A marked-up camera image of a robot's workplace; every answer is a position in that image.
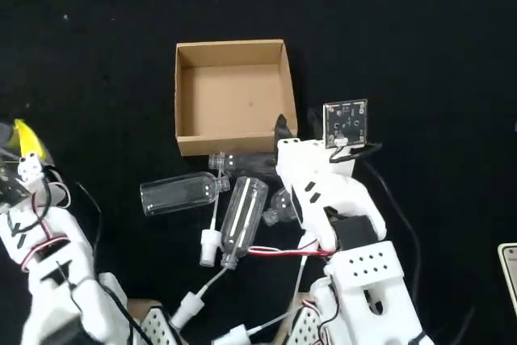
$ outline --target black cable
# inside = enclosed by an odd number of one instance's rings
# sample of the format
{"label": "black cable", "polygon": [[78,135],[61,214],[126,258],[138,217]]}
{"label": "black cable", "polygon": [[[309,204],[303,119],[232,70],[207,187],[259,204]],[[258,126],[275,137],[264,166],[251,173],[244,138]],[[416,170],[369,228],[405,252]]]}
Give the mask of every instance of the black cable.
{"label": "black cable", "polygon": [[329,163],[342,163],[348,162],[354,159],[366,158],[379,151],[382,148],[382,143],[367,143],[361,149],[351,149],[348,155],[344,155],[339,158],[334,158],[341,151],[343,151],[344,147],[338,147],[332,155],[329,157]]}
{"label": "black cable", "polygon": [[78,185],[78,187],[86,194],[86,196],[90,199],[90,202],[95,206],[95,209],[97,210],[97,217],[98,217],[98,223],[97,223],[97,233],[95,234],[95,240],[92,244],[92,250],[93,250],[93,263],[94,263],[94,273],[95,276],[97,276],[97,252],[99,247],[99,241],[100,241],[100,235],[103,228],[103,212],[100,210],[99,204],[97,204],[97,201],[95,198],[90,194],[87,189],[82,186],[82,184],[79,181],[75,181],[75,184]]}
{"label": "black cable", "polygon": [[463,341],[463,337],[465,337],[465,334],[467,333],[467,329],[469,328],[470,322],[474,318],[475,313],[476,313],[476,308],[473,306],[467,312],[467,315],[465,315],[463,325],[461,325],[460,331],[458,332],[456,337],[452,340],[450,345],[460,345],[461,344],[461,341]]}
{"label": "black cable", "polygon": [[43,212],[41,213],[41,216],[38,216],[36,214],[36,221],[34,221],[32,224],[25,226],[21,229],[14,227],[14,230],[12,231],[13,237],[16,236],[17,234],[25,234],[29,230],[32,230],[35,227],[37,227],[38,225],[43,228],[43,224],[42,224],[43,219],[47,216],[48,210],[50,209],[50,202],[52,200],[52,198],[51,198],[52,194],[50,193],[50,186],[48,185],[47,179],[45,177],[43,177],[42,182],[43,182],[43,186],[45,188],[45,193],[47,195],[47,198],[45,200],[45,205],[43,208]]}
{"label": "black cable", "polygon": [[419,284],[419,278],[420,278],[420,269],[422,267],[422,247],[420,246],[420,240],[418,239],[418,235],[413,229],[413,226],[407,219],[406,215],[402,211],[401,207],[398,205],[398,202],[395,200],[395,197],[393,197],[392,192],[389,190],[388,184],[384,181],[382,176],[379,174],[379,172],[376,170],[375,167],[373,167],[370,162],[363,160],[364,166],[367,168],[367,170],[380,182],[382,187],[385,190],[385,193],[389,199],[389,202],[391,202],[391,205],[394,207],[395,212],[397,212],[397,215],[401,218],[402,222],[406,226],[406,228],[410,231],[411,238],[413,239],[414,244],[414,255],[415,255],[415,265],[414,265],[414,273],[413,273],[413,279],[411,282],[411,300],[413,301],[413,305],[416,309],[417,307],[417,299],[418,299],[418,284]]}
{"label": "black cable", "polygon": [[99,280],[98,275],[97,275],[97,251],[98,251],[100,236],[102,234],[102,228],[103,228],[103,212],[100,210],[100,206],[97,203],[97,201],[95,200],[95,198],[90,194],[90,192],[84,186],[82,186],[82,183],[80,183],[79,181],[77,181],[75,179],[70,179],[67,175],[63,174],[63,172],[61,170],[58,170],[57,167],[55,167],[55,166],[47,165],[44,167],[44,170],[45,169],[58,173],[64,179],[73,181],[75,183],[75,185],[77,187],[79,187],[82,190],[82,192],[88,197],[90,202],[94,205],[95,210],[97,211],[97,217],[98,217],[97,232],[95,234],[95,239],[92,244],[92,250],[93,250],[93,265],[94,265],[95,278],[97,280]]}
{"label": "black cable", "polygon": [[104,284],[99,283],[100,287],[106,292],[107,295],[110,296],[110,298],[115,302],[116,307],[119,309],[119,311],[124,315],[124,317],[128,320],[129,325],[131,326],[129,329],[133,328],[137,331],[137,333],[144,339],[144,341],[147,343],[147,345],[153,345],[151,342],[151,339],[149,336],[144,333],[142,328],[135,322],[134,319],[132,319],[129,312],[126,310],[124,305],[122,305],[122,302],[118,298],[118,296],[111,290],[108,286],[105,286]]}
{"label": "black cable", "polygon": [[334,294],[334,299],[336,300],[336,312],[334,313],[334,315],[329,318],[329,319],[326,319],[325,321],[323,321],[322,323],[320,323],[318,326],[317,326],[317,337],[318,339],[320,340],[320,342],[323,344],[323,337],[322,337],[322,329],[323,329],[323,326],[326,325],[327,323],[329,322],[332,322],[334,319],[336,319],[339,315],[339,310],[341,309],[340,305],[339,305],[339,298],[335,292],[335,290],[331,287],[330,288],[332,290],[332,293]]}

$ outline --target cable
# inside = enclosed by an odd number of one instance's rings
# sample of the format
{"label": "cable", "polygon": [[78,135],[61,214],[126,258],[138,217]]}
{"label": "cable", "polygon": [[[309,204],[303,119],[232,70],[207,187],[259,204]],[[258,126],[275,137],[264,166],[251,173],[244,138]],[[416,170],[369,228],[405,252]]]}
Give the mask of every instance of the cable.
{"label": "cable", "polygon": [[72,204],[72,196],[70,195],[70,190],[68,189],[68,187],[63,182],[51,182],[50,184],[63,189],[63,191],[66,194],[67,202],[66,204],[60,206],[60,208],[67,209]]}
{"label": "cable", "polygon": [[271,319],[270,321],[266,322],[266,323],[263,323],[262,325],[259,325],[259,326],[256,326],[254,327],[253,329],[249,329],[246,331],[246,333],[248,335],[253,335],[253,334],[257,334],[259,331],[263,330],[263,329],[266,329],[268,326],[271,326],[275,323],[277,323],[278,321],[282,321],[284,318],[290,316],[290,315],[293,315],[293,314],[296,314],[296,312],[301,309],[302,306],[298,306],[297,309],[295,309],[294,311],[288,311],[287,313],[283,313],[282,315],[279,315],[278,317],[276,318],[273,318]]}
{"label": "cable", "polygon": [[248,254],[252,256],[332,256],[334,252],[324,250],[260,250],[255,247],[248,249]]}
{"label": "cable", "polygon": [[361,149],[351,149],[348,155],[344,155],[339,158],[334,158],[336,155],[344,150],[344,147],[338,147],[332,155],[329,157],[329,163],[342,163],[348,162],[354,159],[366,158],[379,151],[382,148],[382,143],[367,143]]}
{"label": "cable", "polygon": [[384,181],[384,179],[376,170],[376,168],[370,164],[370,162],[363,160],[363,164],[367,168],[367,170],[380,182],[380,185],[385,190],[389,202],[391,202],[391,205],[395,209],[395,212],[397,212],[397,215],[401,218],[406,228],[410,231],[411,238],[413,239],[416,263],[414,265],[413,279],[411,282],[411,300],[413,301],[413,304],[416,309],[418,299],[418,284],[420,280],[420,269],[422,267],[422,247],[420,246],[420,240],[418,239],[418,235],[414,231],[413,226],[411,226],[411,223],[407,219],[401,207],[398,205],[398,202],[395,200],[395,197],[393,197],[392,192],[389,190],[388,184]]}
{"label": "cable", "polygon": [[48,185],[48,182],[45,178],[42,179],[42,182],[43,182],[43,186],[45,188],[45,193],[47,194],[47,199],[45,201],[45,205],[44,205],[44,208],[43,208],[43,212],[41,213],[41,216],[38,216],[36,214],[36,221],[34,221],[32,224],[30,224],[29,226],[26,226],[22,229],[16,229],[13,230],[13,237],[16,236],[17,234],[25,234],[26,232],[28,232],[29,230],[32,230],[34,229],[37,225],[41,225],[42,222],[43,222],[43,219],[47,216],[48,214],[48,210],[50,209],[50,201],[51,201],[51,194],[50,194],[50,186]]}
{"label": "cable", "polygon": [[153,342],[149,338],[149,336],[144,333],[142,328],[135,322],[134,319],[132,319],[129,312],[126,310],[124,305],[122,305],[122,302],[118,298],[118,296],[108,287],[104,284],[99,283],[100,287],[106,292],[107,295],[110,296],[110,298],[115,302],[116,307],[119,309],[119,311],[124,315],[124,317],[128,320],[129,325],[138,332],[138,334],[143,338],[143,340],[147,343],[147,345],[153,345]]}
{"label": "cable", "polygon": [[[300,268],[298,269],[298,276],[296,277],[296,283],[294,285],[294,293],[292,294],[292,303],[296,302],[296,296],[298,295],[298,290],[300,289],[301,276],[304,273],[305,263],[307,263],[308,256],[302,256],[300,261]],[[288,334],[291,335],[292,325],[289,326]]]}
{"label": "cable", "polygon": [[220,270],[219,272],[217,272],[217,274],[216,274],[213,278],[211,278],[211,279],[206,283],[206,285],[205,285],[205,286],[203,286],[203,287],[201,288],[201,290],[199,290],[199,291],[197,292],[197,294],[196,294],[196,295],[197,295],[199,298],[201,298],[201,297],[202,297],[202,296],[207,292],[208,288],[209,288],[212,284],[214,284],[214,282],[215,282],[216,280],[218,280],[219,278],[221,278],[221,277],[223,276],[223,274],[224,274],[227,270],[228,270],[228,268],[227,268],[227,267],[224,267],[222,270]]}
{"label": "cable", "polygon": [[54,244],[55,242],[63,242],[63,241],[69,241],[68,237],[57,236],[55,238],[50,238],[46,242],[42,242],[40,244],[33,246],[32,249],[29,251],[29,253],[25,256],[25,258],[22,260],[22,262],[20,264],[22,271],[27,272],[27,269],[25,267],[27,266],[27,263],[29,262],[29,260],[32,259],[32,256],[34,256],[37,252],[39,252],[40,250],[43,250],[47,246]]}
{"label": "cable", "polygon": [[469,328],[470,322],[474,318],[474,314],[476,313],[476,308],[473,306],[465,315],[463,325],[461,325],[460,331],[456,335],[456,337],[452,340],[450,345],[460,345],[461,341],[463,341],[463,337],[465,337],[465,333],[467,333],[467,329]]}
{"label": "cable", "polygon": [[322,337],[323,326],[325,326],[327,323],[332,322],[334,319],[336,319],[339,315],[339,310],[341,309],[341,307],[339,305],[339,298],[336,295],[335,290],[333,288],[331,288],[331,290],[332,290],[332,293],[334,294],[334,299],[336,300],[336,312],[334,313],[334,315],[331,318],[326,319],[325,321],[320,323],[317,327],[317,337],[319,338],[321,343],[326,343],[325,341],[323,341],[323,337]]}
{"label": "cable", "polygon": [[7,151],[3,147],[0,147],[0,155],[14,159],[15,161],[18,161],[21,158],[19,155],[13,154],[11,151]]}
{"label": "cable", "polygon": [[95,234],[95,240],[92,244],[92,250],[93,250],[93,263],[94,263],[94,272],[95,276],[97,276],[97,252],[99,248],[99,241],[100,241],[100,235],[103,228],[103,212],[100,210],[99,204],[95,200],[95,198],[90,194],[87,189],[82,186],[82,184],[79,181],[75,181],[75,184],[78,185],[78,187],[86,194],[90,202],[95,206],[95,209],[97,210],[97,217],[98,217],[98,223],[97,223],[97,233]]}
{"label": "cable", "polygon": [[[32,193],[31,207],[32,207],[32,212],[36,215],[36,219],[37,219],[38,212],[36,209],[36,194],[35,193]],[[41,229],[43,230],[43,233],[45,234],[45,237],[47,238],[47,240],[49,240],[52,237],[52,236],[50,236],[50,231],[48,230],[47,226],[45,225],[45,223],[43,221],[40,223],[40,225],[41,225]]]}

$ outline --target black fabric surface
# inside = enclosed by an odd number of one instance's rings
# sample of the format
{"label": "black fabric surface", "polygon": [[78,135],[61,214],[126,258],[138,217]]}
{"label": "black fabric surface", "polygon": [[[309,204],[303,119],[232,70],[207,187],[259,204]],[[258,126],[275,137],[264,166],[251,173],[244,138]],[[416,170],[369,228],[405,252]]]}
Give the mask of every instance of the black fabric surface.
{"label": "black fabric surface", "polygon": [[[175,44],[283,38],[302,137],[309,107],[369,98],[369,137],[384,143],[372,164],[422,240],[427,332],[450,343],[475,305],[463,343],[515,343],[497,246],[517,240],[516,11],[515,0],[0,0],[0,112],[25,118],[99,202],[101,270],[130,297],[173,312],[217,271],[198,265],[212,207],[145,219],[139,201],[140,183],[206,162],[182,159],[174,140]],[[361,166],[356,177],[385,217],[409,284],[410,236],[380,185]],[[91,238],[93,209],[74,193]],[[256,242],[288,247],[299,235],[294,225],[261,225]],[[27,277],[0,252],[2,343],[17,343]],[[205,344],[283,313],[297,265],[242,259],[207,292],[185,337]],[[305,289],[319,275],[313,265]]]}

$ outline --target open cardboard box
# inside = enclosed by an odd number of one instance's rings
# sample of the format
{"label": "open cardboard box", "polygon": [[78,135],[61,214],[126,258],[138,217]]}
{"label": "open cardboard box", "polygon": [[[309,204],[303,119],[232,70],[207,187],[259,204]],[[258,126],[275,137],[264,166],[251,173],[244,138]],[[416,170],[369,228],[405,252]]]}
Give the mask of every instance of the open cardboard box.
{"label": "open cardboard box", "polygon": [[271,152],[284,114],[297,132],[288,54],[282,40],[176,46],[176,137],[182,155]]}

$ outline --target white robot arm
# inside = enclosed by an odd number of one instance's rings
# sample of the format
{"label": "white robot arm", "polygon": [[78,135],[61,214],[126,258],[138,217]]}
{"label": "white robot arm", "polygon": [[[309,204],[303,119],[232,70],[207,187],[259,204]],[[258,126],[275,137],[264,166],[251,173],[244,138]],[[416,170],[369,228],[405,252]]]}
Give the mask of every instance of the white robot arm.
{"label": "white robot arm", "polygon": [[141,324],[147,339],[134,330],[137,323],[129,325],[124,291],[111,273],[95,274],[90,243],[68,210],[57,206],[69,192],[47,182],[36,153],[20,159],[18,173],[21,179],[0,166],[0,192],[9,197],[0,204],[0,238],[28,272],[32,306],[22,345],[179,343],[159,309]]}
{"label": "white robot arm", "polygon": [[[343,147],[341,154],[351,148]],[[364,185],[351,177],[354,160],[330,163],[324,141],[284,139],[277,172],[291,194],[301,228],[334,252],[310,294],[334,345],[431,345],[386,236],[383,217]]]}

